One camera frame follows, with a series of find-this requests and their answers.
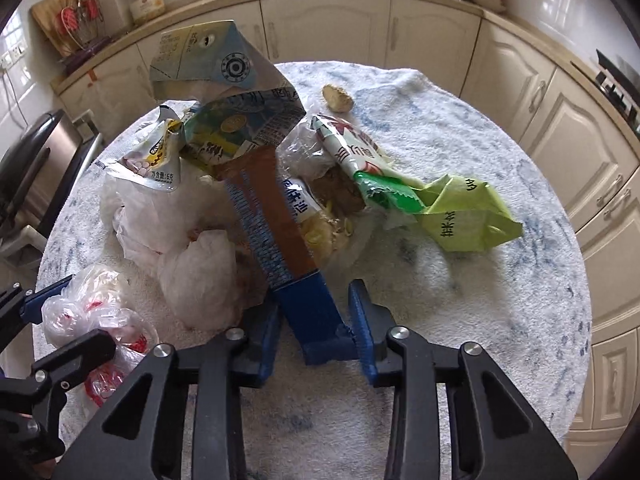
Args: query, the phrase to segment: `glass jar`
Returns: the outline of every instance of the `glass jar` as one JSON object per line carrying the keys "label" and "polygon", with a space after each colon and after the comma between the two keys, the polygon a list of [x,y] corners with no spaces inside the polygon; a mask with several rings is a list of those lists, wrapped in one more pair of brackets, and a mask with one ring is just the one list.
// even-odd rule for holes
{"label": "glass jar", "polygon": [[129,10],[136,26],[164,14],[164,0],[129,0]]}

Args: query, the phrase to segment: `stove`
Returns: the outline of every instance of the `stove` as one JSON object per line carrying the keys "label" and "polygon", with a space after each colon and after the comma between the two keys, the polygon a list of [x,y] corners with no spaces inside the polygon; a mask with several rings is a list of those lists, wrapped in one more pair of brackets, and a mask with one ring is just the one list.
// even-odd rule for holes
{"label": "stove", "polygon": [[[601,51],[596,50],[598,54],[598,64],[600,72],[595,80],[592,80],[600,92],[614,105],[618,113],[623,117],[626,123],[631,127],[636,136],[640,138],[640,122],[638,117],[638,108],[640,107],[640,90],[636,88],[628,77],[615,66]],[[577,68],[584,76],[591,80],[584,70],[577,66],[573,61],[571,64]]]}

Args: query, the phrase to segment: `blue and white tablecloth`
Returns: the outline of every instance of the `blue and white tablecloth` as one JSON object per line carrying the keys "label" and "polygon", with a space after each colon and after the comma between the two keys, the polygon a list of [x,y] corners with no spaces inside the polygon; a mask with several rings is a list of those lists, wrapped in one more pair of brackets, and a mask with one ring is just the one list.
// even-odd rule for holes
{"label": "blue and white tablecloth", "polygon": [[[417,226],[380,230],[350,272],[332,279],[336,300],[363,278],[374,302],[431,342],[457,347],[478,341],[490,352],[560,439],[578,407],[587,374],[591,305],[584,264],[571,225],[529,157],[481,113],[414,70],[380,70],[340,62],[281,64],[303,102],[322,102],[327,83],[354,97],[351,114],[395,160],[425,182],[445,173],[493,184],[524,225],[524,236],[485,253],[444,253]],[[174,103],[179,110],[183,104]],[[157,110],[141,118],[122,142]],[[122,258],[100,221],[104,173],[92,166],[69,197],[51,233],[38,289],[100,261],[126,273],[137,310],[178,348],[211,334],[181,330],[158,284]],[[52,351],[34,327],[36,359]],[[441,420],[447,419],[440,394]],[[392,391],[370,388],[357,362],[305,367],[284,327],[273,376],[243,390],[244,440],[256,480],[382,478]],[[86,423],[79,396],[62,416],[69,443]],[[450,478],[450,439],[440,431],[442,478]]]}

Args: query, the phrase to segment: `metal screw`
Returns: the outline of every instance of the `metal screw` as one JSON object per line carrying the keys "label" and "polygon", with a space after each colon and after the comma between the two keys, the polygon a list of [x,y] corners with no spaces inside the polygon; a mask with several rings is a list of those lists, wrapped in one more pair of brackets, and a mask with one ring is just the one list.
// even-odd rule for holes
{"label": "metal screw", "polygon": [[238,341],[244,337],[244,330],[241,328],[230,328],[226,331],[225,336],[229,341]]}
{"label": "metal screw", "polygon": [[395,326],[390,332],[393,339],[407,339],[411,334],[409,329],[405,326]]}
{"label": "metal screw", "polygon": [[171,352],[171,345],[168,345],[167,343],[160,343],[159,345],[154,346],[154,355],[156,357],[167,357],[171,355]]}
{"label": "metal screw", "polygon": [[39,429],[40,428],[38,426],[38,423],[30,418],[27,422],[27,431],[29,431],[30,433],[37,433]]}
{"label": "metal screw", "polygon": [[463,349],[469,355],[480,355],[482,353],[482,347],[473,341],[465,343]]}

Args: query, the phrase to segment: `electrical cord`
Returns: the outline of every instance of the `electrical cord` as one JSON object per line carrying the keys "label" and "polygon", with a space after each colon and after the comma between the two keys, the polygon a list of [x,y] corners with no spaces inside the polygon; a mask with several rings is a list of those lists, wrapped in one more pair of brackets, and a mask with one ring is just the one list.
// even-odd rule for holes
{"label": "electrical cord", "polygon": [[[18,95],[15,92],[14,83],[11,81],[11,76],[9,76],[9,73],[7,72],[7,70],[3,70],[2,71],[2,84],[4,85],[4,92],[6,93],[6,96],[9,97],[9,90],[7,89],[6,82],[4,81],[4,76],[5,75],[6,75],[6,78],[9,80],[9,86],[11,86],[11,90],[14,93],[15,105],[18,107],[18,111],[20,112],[20,115],[22,116],[22,120],[24,121],[24,126],[29,126],[29,122],[24,117],[24,113],[22,112],[22,108],[20,108],[20,103],[18,102]],[[10,113],[11,113],[11,103],[9,103],[9,110],[10,110]]]}

